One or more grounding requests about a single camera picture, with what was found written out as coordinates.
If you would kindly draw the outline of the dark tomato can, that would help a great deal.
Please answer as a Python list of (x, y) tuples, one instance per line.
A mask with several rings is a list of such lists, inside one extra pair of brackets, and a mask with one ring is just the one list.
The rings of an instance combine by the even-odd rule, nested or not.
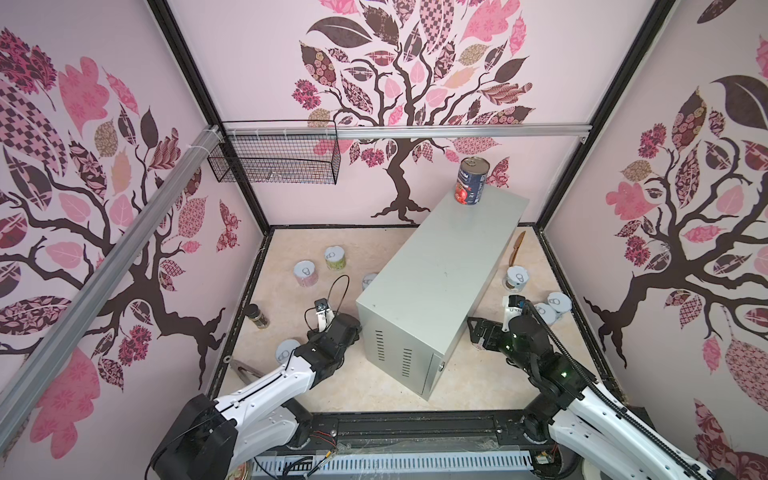
[(481, 199), (489, 170), (489, 162), (482, 157), (464, 158), (457, 175), (456, 201), (463, 205), (476, 205)]

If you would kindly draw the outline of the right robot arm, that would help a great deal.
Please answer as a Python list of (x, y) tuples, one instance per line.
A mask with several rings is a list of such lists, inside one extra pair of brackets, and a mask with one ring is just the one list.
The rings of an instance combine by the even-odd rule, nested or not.
[(469, 317), (470, 341), (522, 370), (538, 396), (518, 429), (564, 446), (612, 479), (733, 479), (658, 435), (576, 361), (536, 313), (501, 323)]

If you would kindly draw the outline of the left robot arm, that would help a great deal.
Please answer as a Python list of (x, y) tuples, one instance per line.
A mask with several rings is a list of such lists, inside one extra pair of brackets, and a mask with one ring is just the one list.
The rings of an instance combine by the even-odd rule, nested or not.
[(274, 447), (302, 446), (312, 415), (295, 398), (343, 365), (361, 331), (358, 319), (341, 313), (262, 378), (215, 400), (204, 394), (190, 399), (147, 469), (161, 479), (224, 479)]

